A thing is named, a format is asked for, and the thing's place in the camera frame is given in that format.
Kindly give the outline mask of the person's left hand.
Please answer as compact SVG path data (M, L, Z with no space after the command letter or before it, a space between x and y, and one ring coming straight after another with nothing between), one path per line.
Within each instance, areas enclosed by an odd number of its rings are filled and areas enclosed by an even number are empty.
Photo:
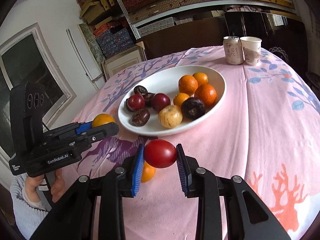
M61 169L55 171L55 177L55 182L51 186L52 201L54 203L57 202L65 193L65 181L62 177ZM28 199L33 203L39 203L41 201L36 192L36 188L40 185L43 178L44 175L35 178L27 176L25 180L25 193Z

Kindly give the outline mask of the grey knitted sleeve forearm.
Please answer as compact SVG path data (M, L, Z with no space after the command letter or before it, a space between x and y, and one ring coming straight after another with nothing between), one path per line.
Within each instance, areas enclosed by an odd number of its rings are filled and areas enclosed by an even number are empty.
M32 234L44 220L48 211L43 203L32 202L26 195L26 174L14 176L10 186L10 194L13 202L13 211L16 225L25 239L30 239Z

